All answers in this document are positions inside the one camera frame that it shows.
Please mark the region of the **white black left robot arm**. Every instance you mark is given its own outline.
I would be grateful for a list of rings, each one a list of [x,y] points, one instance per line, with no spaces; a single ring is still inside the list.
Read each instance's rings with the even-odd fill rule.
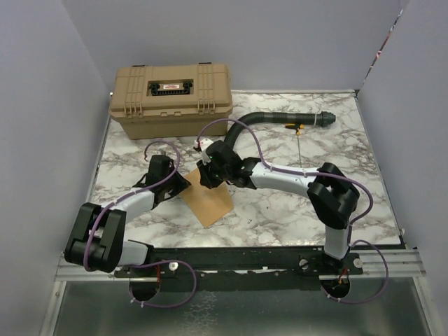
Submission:
[[[188,189],[191,183],[174,170],[166,155],[154,155],[147,173],[126,195],[110,205],[84,203],[75,219],[64,251],[66,262],[86,266],[89,272],[110,273],[130,266],[139,276],[147,276],[155,266],[151,246],[125,239],[125,226]]]

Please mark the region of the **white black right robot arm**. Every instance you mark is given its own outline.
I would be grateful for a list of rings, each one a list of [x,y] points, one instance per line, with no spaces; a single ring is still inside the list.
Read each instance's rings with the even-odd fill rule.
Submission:
[[[237,188],[273,189],[308,198],[325,225],[323,269],[336,274],[346,267],[349,220],[360,194],[334,164],[326,162],[320,168],[311,169],[269,168],[260,158],[240,158],[221,140],[200,140],[196,150],[202,156],[197,162],[199,182],[208,189],[226,183]]]

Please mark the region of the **brown paper envelope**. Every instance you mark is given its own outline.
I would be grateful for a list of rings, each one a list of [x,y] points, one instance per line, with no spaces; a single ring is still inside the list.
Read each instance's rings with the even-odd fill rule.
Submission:
[[[190,182],[190,187],[181,193],[181,198],[204,228],[209,228],[234,209],[226,185],[221,184],[213,189],[204,187],[200,184],[198,169],[188,173],[185,179]]]

